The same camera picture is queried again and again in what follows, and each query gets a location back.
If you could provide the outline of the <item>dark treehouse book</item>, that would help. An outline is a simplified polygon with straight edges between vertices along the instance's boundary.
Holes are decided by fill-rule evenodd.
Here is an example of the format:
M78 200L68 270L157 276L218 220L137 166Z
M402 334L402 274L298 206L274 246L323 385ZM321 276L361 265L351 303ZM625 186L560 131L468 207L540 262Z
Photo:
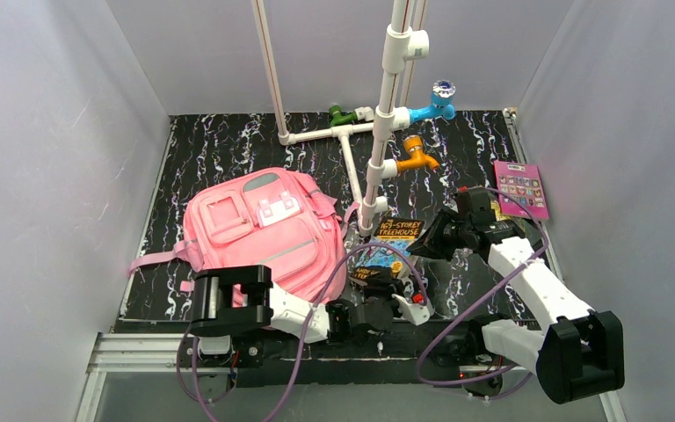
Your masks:
M384 216L370 238L371 246L359 252L349 266L349 280L367 286L370 280L408 279L417 257L408 248L420 238L423 220Z

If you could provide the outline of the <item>pink student backpack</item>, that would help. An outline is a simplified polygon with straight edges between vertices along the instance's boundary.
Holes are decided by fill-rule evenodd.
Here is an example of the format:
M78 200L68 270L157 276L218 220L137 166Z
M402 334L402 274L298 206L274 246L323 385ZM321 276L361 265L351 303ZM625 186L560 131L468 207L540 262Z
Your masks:
M129 270L174 259L194 272L264 265L289 294L328 302L345 288L342 219L312 176L271 167L208 187L188 203L183 238L170 251L136 258Z

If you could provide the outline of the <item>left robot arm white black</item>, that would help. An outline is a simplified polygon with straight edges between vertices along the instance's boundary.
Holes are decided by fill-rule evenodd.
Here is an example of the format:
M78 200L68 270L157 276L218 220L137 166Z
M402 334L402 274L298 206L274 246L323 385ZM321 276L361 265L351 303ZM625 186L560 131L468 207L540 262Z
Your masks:
M235 266L205 270L182 284L192 295L189 332L200 357L234 352L234 341L256 331L280 331L306 344L360 343L379 336L403 319L414 305L394 284L374 287L360 304L323 292L310 302L272 280L269 267Z

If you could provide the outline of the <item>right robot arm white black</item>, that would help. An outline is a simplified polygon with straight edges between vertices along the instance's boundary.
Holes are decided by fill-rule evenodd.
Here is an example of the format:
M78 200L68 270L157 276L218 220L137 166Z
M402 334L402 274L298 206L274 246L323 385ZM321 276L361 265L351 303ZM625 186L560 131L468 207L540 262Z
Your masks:
M612 311L596 311L568 290L522 228L498 220L491 208L496 189L458 191L455 209L444 207L411 244L411 255L450 260L459 249L480 255L502 279L488 293L511 286L533 314L539 331L489 316L472 322L475 346L525 368L556 404L621 389L625 384L623 326Z

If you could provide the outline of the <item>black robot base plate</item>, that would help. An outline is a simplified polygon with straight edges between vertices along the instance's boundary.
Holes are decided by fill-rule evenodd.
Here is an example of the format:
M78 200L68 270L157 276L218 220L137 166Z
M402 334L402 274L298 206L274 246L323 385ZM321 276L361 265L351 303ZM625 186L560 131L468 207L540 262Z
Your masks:
M357 344L320 342L306 344L301 352L297 383L321 385L409 384L417 382L416 360L446 327L445 320L421 326L397 322L392 330ZM460 324L429 353L423 375L433 380L458 380L507 365L507 360L474 348ZM285 385L292 373L298 339L279 331L259 331L233 338L221 355L200 354L200 373L233 375L238 388Z

